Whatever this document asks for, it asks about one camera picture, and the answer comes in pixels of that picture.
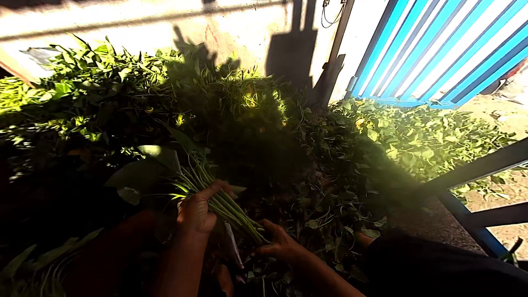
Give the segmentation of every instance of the dark clothing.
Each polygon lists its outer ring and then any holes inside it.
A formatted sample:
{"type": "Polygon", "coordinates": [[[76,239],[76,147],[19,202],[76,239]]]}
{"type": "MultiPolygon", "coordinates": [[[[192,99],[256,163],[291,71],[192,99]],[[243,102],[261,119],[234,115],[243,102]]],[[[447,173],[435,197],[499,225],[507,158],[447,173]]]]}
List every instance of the dark clothing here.
{"type": "Polygon", "coordinates": [[[495,258],[401,234],[366,252],[374,296],[527,296],[528,272],[495,258]]]}

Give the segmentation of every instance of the hand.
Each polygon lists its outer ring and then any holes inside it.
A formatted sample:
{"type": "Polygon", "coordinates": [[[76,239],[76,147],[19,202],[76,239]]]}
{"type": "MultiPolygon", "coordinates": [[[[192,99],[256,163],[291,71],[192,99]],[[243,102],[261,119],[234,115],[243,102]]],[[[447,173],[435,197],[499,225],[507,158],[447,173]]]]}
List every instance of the hand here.
{"type": "Polygon", "coordinates": [[[261,246],[256,249],[260,255],[273,255],[276,258],[292,263],[302,258],[303,253],[308,252],[302,245],[298,244],[284,229],[264,219],[262,225],[273,235],[273,244],[261,246]]]}
{"type": "Polygon", "coordinates": [[[216,224],[216,215],[209,212],[207,200],[213,197],[220,189],[223,189],[226,193],[232,192],[226,182],[216,180],[209,187],[192,195],[187,201],[182,202],[177,219],[180,232],[183,234],[209,236],[214,224],[216,224]]]}

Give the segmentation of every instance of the blue and white striped door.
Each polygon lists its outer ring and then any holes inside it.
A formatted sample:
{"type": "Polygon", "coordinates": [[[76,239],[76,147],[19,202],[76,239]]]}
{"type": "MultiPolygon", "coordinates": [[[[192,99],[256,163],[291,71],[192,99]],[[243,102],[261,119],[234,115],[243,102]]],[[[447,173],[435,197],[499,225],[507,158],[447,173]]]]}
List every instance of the blue and white striped door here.
{"type": "Polygon", "coordinates": [[[354,97],[458,108],[528,57],[528,0],[390,0],[386,9],[354,97]]]}

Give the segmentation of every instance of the wire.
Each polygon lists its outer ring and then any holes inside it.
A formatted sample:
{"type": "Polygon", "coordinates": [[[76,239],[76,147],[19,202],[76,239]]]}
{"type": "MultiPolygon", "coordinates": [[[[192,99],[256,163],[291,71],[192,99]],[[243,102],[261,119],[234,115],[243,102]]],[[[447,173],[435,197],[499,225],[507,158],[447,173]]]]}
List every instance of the wire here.
{"type": "Polygon", "coordinates": [[[337,14],[337,16],[335,17],[334,21],[333,22],[330,22],[327,18],[326,18],[326,6],[323,6],[323,12],[321,13],[321,26],[323,26],[323,28],[330,28],[333,24],[339,22],[339,20],[341,19],[341,16],[343,15],[343,11],[345,10],[345,3],[343,3],[343,5],[341,5],[341,9],[339,10],[339,13],[337,14]],[[325,24],[323,23],[323,18],[325,19],[325,21],[329,24],[328,26],[325,26],[325,24]]]}

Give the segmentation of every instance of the dirt ground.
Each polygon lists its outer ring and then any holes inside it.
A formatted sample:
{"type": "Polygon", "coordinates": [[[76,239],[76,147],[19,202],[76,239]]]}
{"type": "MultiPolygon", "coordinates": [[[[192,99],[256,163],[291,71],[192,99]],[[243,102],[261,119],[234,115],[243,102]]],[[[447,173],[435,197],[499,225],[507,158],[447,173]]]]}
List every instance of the dirt ground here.
{"type": "MultiPolygon", "coordinates": [[[[471,111],[472,116],[497,124],[502,131],[515,132],[516,139],[521,140],[528,136],[528,106],[495,99],[494,95],[478,95],[459,110],[471,111]]],[[[466,207],[473,212],[527,202],[528,172],[514,171],[511,175],[513,181],[508,181],[504,185],[493,185],[497,190],[500,189],[509,195],[509,199],[495,196],[483,197],[476,192],[469,192],[466,194],[469,201],[466,207]]],[[[519,237],[523,238],[525,241],[517,250],[516,255],[518,259],[528,260],[528,223],[490,227],[488,230],[506,248],[512,247],[519,237]]]]}

